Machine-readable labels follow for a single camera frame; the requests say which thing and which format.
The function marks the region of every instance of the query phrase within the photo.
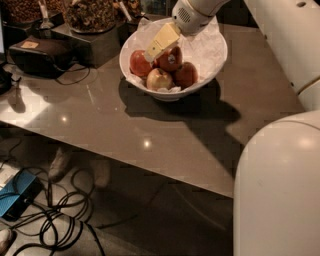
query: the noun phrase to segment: food container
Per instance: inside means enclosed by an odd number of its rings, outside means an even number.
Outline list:
[[[123,45],[120,52],[120,68],[126,80],[139,90],[160,101],[177,101],[189,94],[200,90],[220,72],[224,66],[228,48],[223,35],[220,33],[217,19],[214,18],[206,28],[195,37],[180,36],[178,46],[183,55],[183,61],[193,63],[198,71],[199,79],[186,89],[173,87],[168,91],[152,91],[146,87],[146,79],[142,79],[130,71],[130,56],[135,50],[145,50],[152,38],[165,23],[172,22],[171,18],[158,21],[142,19],[138,29]]]
[[[127,17],[121,10],[121,2],[123,6],[127,9],[128,14],[132,19],[139,19],[142,16],[142,5],[140,0],[114,0],[114,13],[117,21],[126,21]]]
[[[113,0],[63,0],[65,20],[80,34],[101,33],[115,26]]]
[[[61,0],[47,0],[50,11],[62,11]],[[42,18],[37,0],[1,0],[4,20],[9,24],[28,24]]]

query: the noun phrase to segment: nuts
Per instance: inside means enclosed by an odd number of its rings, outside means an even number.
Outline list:
[[[41,19],[37,0],[1,0],[5,21],[11,23],[31,23]],[[47,0],[49,11],[61,11],[61,0]]]
[[[113,0],[76,0],[66,6],[66,21],[78,33],[98,33],[115,25]]]

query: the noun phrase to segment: red apple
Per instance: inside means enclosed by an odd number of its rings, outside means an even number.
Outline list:
[[[130,56],[130,71],[139,77],[146,77],[153,68],[153,64],[144,57],[144,50],[135,50]]]
[[[164,52],[158,59],[157,65],[164,71],[173,72],[182,64],[182,51],[179,46],[175,46]]]
[[[183,62],[182,65],[172,73],[176,86],[186,89],[198,81],[198,71],[191,62]]]
[[[171,89],[173,85],[172,76],[169,72],[164,71],[161,68],[155,68],[151,70],[147,77],[147,88],[152,91],[158,91],[158,89],[166,88]]]

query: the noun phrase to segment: table surface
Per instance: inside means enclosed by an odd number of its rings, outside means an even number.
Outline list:
[[[256,28],[221,25],[228,59],[199,92],[160,102],[128,84],[119,57],[73,66],[58,81],[6,65],[20,89],[0,96],[0,120],[151,172],[233,197],[241,152],[268,123],[303,112]]]

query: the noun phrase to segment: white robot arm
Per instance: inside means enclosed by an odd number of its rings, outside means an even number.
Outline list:
[[[179,0],[172,10],[172,18],[182,34],[195,35],[227,2],[229,0]]]
[[[172,10],[172,22],[165,24],[148,45],[145,58],[152,62],[184,36],[194,36],[215,17],[230,0],[178,0]]]

